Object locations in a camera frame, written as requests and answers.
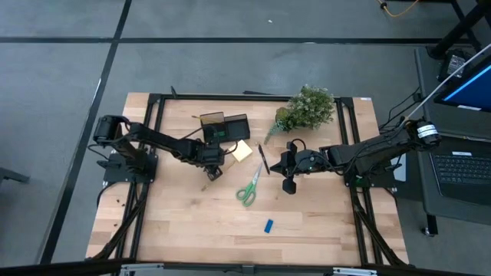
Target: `wooden tabletop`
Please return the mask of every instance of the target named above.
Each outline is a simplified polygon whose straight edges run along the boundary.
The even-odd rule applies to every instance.
[[[130,93],[123,115],[143,122],[146,93]],[[271,101],[166,100],[160,131],[181,137],[200,127],[191,116],[223,111],[225,116],[247,113],[253,154],[238,163],[226,156],[223,175],[210,182],[203,172],[157,150],[157,177],[150,187],[137,259],[220,264],[264,265],[359,265],[358,245],[349,191],[343,179],[332,172],[296,176],[297,193],[282,191],[282,175],[263,169],[254,203],[245,208],[236,199],[262,162],[257,144],[263,143],[275,117],[285,106]],[[369,98],[354,98],[361,140],[378,135],[374,108]],[[351,143],[351,126],[347,118]],[[203,138],[202,132],[191,136]],[[270,166],[279,161],[287,141],[303,139],[309,149],[341,144],[339,122],[319,130],[293,130],[273,136],[263,145]],[[228,148],[233,143],[223,144]],[[87,256],[97,254],[121,223],[128,183],[110,187],[101,197]],[[383,189],[371,189],[377,228],[397,256],[407,261],[394,200]],[[274,221],[269,234],[268,219]],[[131,243],[133,229],[127,236]],[[369,234],[365,229],[369,258],[373,261]],[[129,255],[129,246],[124,256]]]

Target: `potted plant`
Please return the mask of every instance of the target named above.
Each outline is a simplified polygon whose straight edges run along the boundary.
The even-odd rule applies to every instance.
[[[293,96],[287,107],[276,110],[275,123],[271,126],[264,140],[267,144],[271,136],[282,131],[290,131],[299,127],[311,130],[318,129],[323,123],[332,121],[334,98],[326,88],[302,87],[300,94]]]

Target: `pen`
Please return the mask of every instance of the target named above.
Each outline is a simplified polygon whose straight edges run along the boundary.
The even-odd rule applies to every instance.
[[[268,174],[269,174],[269,166],[268,166],[268,163],[266,162],[266,157],[264,157],[264,153],[262,151],[261,145],[259,145],[258,148],[259,148],[259,153],[261,153],[261,157],[262,157],[262,161],[264,162],[264,166],[266,167],[266,172],[268,172]]]

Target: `blue screen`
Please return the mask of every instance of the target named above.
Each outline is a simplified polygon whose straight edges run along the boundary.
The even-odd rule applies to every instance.
[[[491,65],[464,82],[443,101],[467,107],[491,109]]]

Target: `yellow sticky note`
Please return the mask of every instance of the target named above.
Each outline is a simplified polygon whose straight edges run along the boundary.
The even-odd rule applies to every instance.
[[[235,148],[236,148],[236,145],[233,145],[229,148],[229,151],[232,151]],[[237,159],[237,161],[241,162],[247,156],[249,156],[251,153],[252,153],[252,149],[249,146],[247,146],[247,144],[246,144],[246,142],[244,142],[244,140],[240,140],[237,143],[237,149],[232,153],[232,155]]]

